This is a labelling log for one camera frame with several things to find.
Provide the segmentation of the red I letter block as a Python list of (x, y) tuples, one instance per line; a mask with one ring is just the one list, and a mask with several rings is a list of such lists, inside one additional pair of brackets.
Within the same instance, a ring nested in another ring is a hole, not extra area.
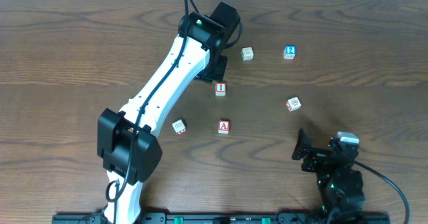
[(215, 95), (216, 96), (225, 96), (227, 92), (227, 84), (224, 82), (218, 82), (215, 85)]

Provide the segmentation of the red A letter block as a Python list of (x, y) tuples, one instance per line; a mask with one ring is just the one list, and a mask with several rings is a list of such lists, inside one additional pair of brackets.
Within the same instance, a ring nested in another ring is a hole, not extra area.
[(220, 120), (218, 125), (218, 133), (229, 134), (229, 131), (230, 131), (230, 121)]

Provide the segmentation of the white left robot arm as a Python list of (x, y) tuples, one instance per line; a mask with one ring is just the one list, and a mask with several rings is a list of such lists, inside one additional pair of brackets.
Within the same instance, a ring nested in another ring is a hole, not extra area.
[(236, 8), (220, 2), (210, 16), (184, 15), (163, 63), (142, 90), (118, 112), (105, 109), (97, 123), (97, 155), (109, 183), (102, 223), (136, 223), (143, 183), (163, 154), (157, 137), (172, 107), (192, 80), (221, 82), (231, 47), (241, 27)]

